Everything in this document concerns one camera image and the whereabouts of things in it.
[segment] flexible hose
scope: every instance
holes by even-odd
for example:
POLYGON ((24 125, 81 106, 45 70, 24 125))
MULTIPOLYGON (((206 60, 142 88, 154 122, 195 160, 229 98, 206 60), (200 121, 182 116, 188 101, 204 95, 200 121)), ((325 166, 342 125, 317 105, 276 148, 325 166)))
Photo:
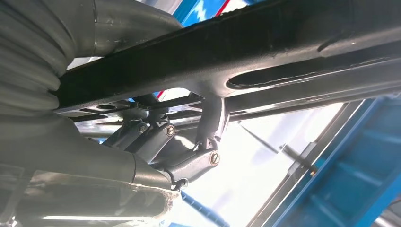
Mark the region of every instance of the flexible hose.
POLYGON ((75 57, 104 56, 181 28, 133 0, 0 2, 0 164, 131 182, 135 160, 52 112, 75 57))

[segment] blue panel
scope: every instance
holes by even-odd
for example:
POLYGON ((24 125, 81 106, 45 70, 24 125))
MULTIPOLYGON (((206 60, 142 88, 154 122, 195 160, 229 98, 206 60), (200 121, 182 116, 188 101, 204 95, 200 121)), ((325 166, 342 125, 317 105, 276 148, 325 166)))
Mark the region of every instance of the blue panel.
POLYGON ((213 18, 225 0, 184 0, 174 17, 184 27, 213 18))
POLYGON ((368 227, 401 192, 401 102, 365 101, 265 226, 368 227))

